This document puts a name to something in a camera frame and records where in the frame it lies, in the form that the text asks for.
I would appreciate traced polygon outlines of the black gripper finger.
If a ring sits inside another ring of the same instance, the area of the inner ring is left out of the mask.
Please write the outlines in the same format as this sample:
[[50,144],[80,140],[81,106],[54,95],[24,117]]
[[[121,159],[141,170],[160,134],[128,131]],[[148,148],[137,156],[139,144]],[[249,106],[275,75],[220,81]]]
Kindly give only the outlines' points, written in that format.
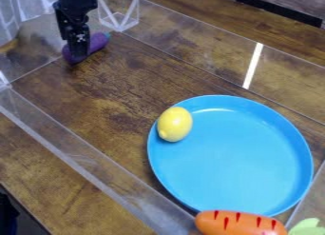
[[89,54],[91,31],[88,25],[68,27],[68,49],[73,58]]
[[69,20],[68,20],[68,17],[64,15],[64,13],[60,10],[56,11],[56,19],[57,19],[57,25],[59,25],[61,38],[64,40],[67,40],[68,39]]

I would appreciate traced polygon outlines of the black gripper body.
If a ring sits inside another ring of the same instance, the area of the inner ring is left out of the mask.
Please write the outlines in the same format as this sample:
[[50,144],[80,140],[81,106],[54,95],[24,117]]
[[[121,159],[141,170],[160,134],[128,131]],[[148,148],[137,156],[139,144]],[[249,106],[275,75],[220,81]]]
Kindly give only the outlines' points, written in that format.
[[97,0],[57,0],[54,3],[60,25],[83,25],[88,22],[88,12],[97,8]]

